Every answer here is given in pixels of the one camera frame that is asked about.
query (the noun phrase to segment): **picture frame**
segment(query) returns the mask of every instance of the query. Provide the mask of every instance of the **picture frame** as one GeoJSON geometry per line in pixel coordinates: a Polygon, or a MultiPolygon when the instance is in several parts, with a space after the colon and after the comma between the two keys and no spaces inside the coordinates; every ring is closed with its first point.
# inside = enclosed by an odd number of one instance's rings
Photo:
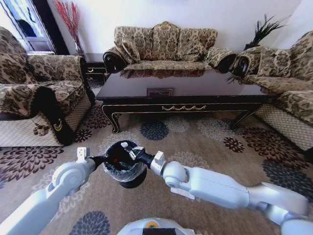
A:
{"type": "Polygon", "coordinates": [[[147,96],[172,96],[173,88],[147,88],[147,96]]]}

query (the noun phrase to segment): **glass tabletop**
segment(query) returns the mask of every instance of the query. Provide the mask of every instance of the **glass tabletop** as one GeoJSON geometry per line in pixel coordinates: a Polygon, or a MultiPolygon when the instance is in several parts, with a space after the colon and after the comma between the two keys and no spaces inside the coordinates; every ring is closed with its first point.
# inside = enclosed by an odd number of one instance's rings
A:
{"type": "Polygon", "coordinates": [[[110,75],[97,98],[268,95],[257,85],[227,81],[230,76],[214,70],[122,70],[110,75]]]}

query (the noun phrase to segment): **red decorative branches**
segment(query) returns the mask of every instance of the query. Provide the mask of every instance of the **red decorative branches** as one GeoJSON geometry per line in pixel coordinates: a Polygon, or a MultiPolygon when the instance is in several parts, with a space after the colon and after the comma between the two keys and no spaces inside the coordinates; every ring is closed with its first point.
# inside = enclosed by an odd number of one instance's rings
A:
{"type": "Polygon", "coordinates": [[[76,4],[72,1],[62,2],[61,0],[54,0],[53,1],[55,9],[60,14],[61,18],[63,19],[64,23],[66,24],[69,33],[73,37],[76,45],[77,45],[77,52],[79,54],[83,53],[82,47],[79,42],[78,38],[78,22],[80,17],[80,12],[76,4]]]}

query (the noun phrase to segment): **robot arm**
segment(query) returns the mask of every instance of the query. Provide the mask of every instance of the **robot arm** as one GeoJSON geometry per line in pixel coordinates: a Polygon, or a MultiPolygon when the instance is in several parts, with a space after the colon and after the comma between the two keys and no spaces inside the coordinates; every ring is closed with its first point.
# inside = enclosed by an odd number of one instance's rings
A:
{"type": "Polygon", "coordinates": [[[289,228],[300,224],[302,227],[298,227],[297,231],[301,231],[301,234],[310,234],[313,231],[313,223],[308,221],[309,201],[299,193],[263,182],[245,187],[228,175],[199,167],[183,166],[178,162],[166,163],[164,154],[160,151],[152,156],[146,154],[143,147],[125,149],[133,159],[144,162],[155,174],[163,177],[171,188],[179,188],[222,207],[262,211],[269,220],[282,226],[284,235],[296,234],[291,233],[289,228]]]}
{"type": "MultiPolygon", "coordinates": [[[[267,218],[282,226],[283,235],[306,235],[313,231],[313,223],[308,220],[309,202],[301,194],[268,183],[245,187],[230,176],[211,170],[187,167],[178,162],[166,163],[160,151],[153,156],[145,153],[143,147],[129,148],[126,144],[122,147],[132,161],[145,163],[155,174],[163,177],[169,187],[226,208],[262,211],[267,218]]],[[[88,155],[87,148],[78,148],[78,160],[61,165],[53,174],[51,184],[33,193],[0,224],[1,234],[39,234],[65,196],[78,191],[101,163],[114,163],[116,160],[114,157],[109,161],[103,156],[87,158],[88,155]]]]}
{"type": "Polygon", "coordinates": [[[78,160],[61,165],[47,187],[30,195],[0,224],[1,234],[39,234],[58,211],[60,201],[77,192],[96,169],[98,159],[87,158],[88,151],[88,148],[77,148],[78,160]]]}

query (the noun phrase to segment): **vase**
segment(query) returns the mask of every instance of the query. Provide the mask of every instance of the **vase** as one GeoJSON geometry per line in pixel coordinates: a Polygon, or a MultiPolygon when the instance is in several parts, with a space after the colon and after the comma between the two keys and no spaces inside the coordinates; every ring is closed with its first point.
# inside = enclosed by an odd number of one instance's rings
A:
{"type": "Polygon", "coordinates": [[[82,49],[82,46],[80,45],[79,39],[78,39],[78,38],[77,38],[77,39],[74,39],[74,42],[75,42],[75,47],[76,47],[76,53],[77,53],[77,55],[80,55],[80,56],[82,56],[82,57],[85,57],[84,51],[83,51],[83,49],[82,49]]]}
{"type": "Polygon", "coordinates": [[[257,46],[259,46],[259,45],[254,45],[254,44],[246,44],[246,46],[245,46],[245,49],[244,49],[244,50],[247,50],[247,49],[249,49],[249,48],[253,48],[253,47],[257,47],[257,46]]]}

